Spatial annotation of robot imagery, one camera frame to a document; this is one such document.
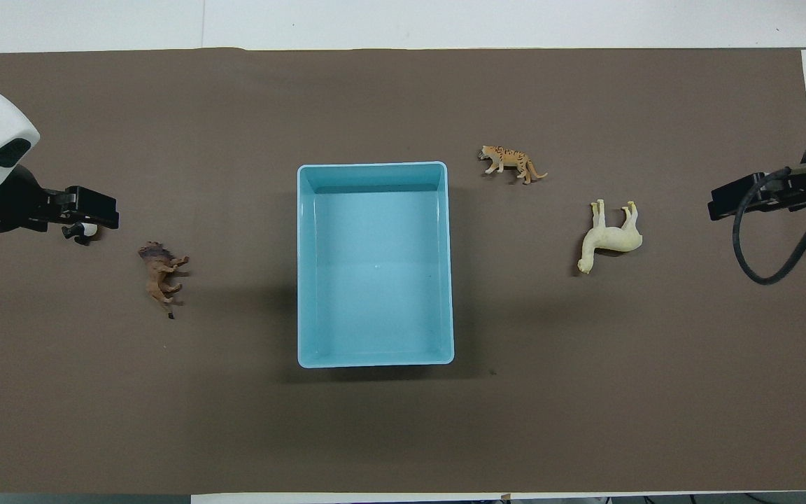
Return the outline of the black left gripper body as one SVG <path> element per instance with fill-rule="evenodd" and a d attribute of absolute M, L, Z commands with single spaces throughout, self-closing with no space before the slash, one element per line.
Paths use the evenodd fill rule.
<path fill-rule="evenodd" d="M 0 233 L 17 228 L 47 232 L 49 223 L 67 223 L 49 198 L 59 191 L 42 188 L 25 166 L 16 166 L 0 184 Z"/>

